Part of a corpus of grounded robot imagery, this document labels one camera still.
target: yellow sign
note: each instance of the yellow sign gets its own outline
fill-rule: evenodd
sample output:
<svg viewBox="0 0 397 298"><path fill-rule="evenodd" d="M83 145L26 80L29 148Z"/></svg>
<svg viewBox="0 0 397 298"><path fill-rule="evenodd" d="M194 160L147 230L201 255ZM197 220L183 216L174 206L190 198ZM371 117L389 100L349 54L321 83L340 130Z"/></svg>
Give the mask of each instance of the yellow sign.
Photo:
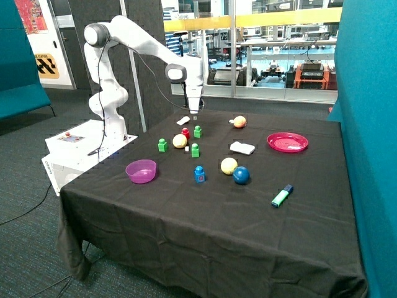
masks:
<svg viewBox="0 0 397 298"><path fill-rule="evenodd" d="M55 59L50 54L36 54L38 77L40 79L58 79L60 73L56 67Z"/></svg>
<svg viewBox="0 0 397 298"><path fill-rule="evenodd" d="M267 12L263 14L248 14L236 16L236 27L255 27L272 25L317 24L340 22L342 8L300 9L298 11ZM205 17L202 19L165 20L164 31L203 30L230 28L230 16Z"/></svg>

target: purple bowl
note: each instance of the purple bowl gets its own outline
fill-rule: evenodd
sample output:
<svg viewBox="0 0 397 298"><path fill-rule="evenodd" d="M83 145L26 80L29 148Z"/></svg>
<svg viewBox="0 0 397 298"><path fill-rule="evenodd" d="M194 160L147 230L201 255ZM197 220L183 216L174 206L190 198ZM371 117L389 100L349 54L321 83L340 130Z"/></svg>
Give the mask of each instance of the purple bowl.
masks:
<svg viewBox="0 0 397 298"><path fill-rule="evenodd" d="M125 172L137 184L148 183L156 176L157 164L153 160L137 160L130 163Z"/></svg>

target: door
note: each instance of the door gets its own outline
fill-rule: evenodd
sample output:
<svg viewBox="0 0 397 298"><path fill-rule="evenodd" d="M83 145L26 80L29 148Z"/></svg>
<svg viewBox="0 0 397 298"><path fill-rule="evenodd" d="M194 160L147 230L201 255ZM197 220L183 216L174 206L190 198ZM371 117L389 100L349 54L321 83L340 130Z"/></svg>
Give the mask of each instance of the door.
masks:
<svg viewBox="0 0 397 298"><path fill-rule="evenodd" d="M45 88L76 89L63 42L47 0L15 0Z"/></svg>

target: green block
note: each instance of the green block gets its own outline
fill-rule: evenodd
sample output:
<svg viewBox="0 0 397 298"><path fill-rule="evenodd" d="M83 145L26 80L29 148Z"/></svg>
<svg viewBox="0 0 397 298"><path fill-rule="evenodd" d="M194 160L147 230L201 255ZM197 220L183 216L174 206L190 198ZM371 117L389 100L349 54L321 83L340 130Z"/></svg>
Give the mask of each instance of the green block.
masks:
<svg viewBox="0 0 397 298"><path fill-rule="evenodd" d="M161 138L159 140L159 151L160 152L166 152L168 150L168 144L165 141L165 139Z"/></svg>
<svg viewBox="0 0 397 298"><path fill-rule="evenodd" d="M192 144L192 157L200 157L199 146Z"/></svg>
<svg viewBox="0 0 397 298"><path fill-rule="evenodd" d="M194 137L195 137L195 138L201 138L202 135L203 135L203 132L202 132L201 127L200 127L200 126L196 126L196 127L194 128Z"/></svg>

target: yellow railing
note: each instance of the yellow railing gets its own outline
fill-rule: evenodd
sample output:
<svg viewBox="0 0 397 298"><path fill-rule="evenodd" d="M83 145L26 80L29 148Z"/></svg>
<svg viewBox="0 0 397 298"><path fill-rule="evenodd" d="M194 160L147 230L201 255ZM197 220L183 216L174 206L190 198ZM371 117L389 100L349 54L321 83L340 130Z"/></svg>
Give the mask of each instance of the yellow railing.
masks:
<svg viewBox="0 0 397 298"><path fill-rule="evenodd" d="M302 9L299 11L272 12L265 14L249 14L236 16L236 26L255 27L272 25L295 25L339 22L342 8ZM206 17L202 19L166 20L164 31L173 32L180 30L204 30L230 28L230 16Z"/></svg>

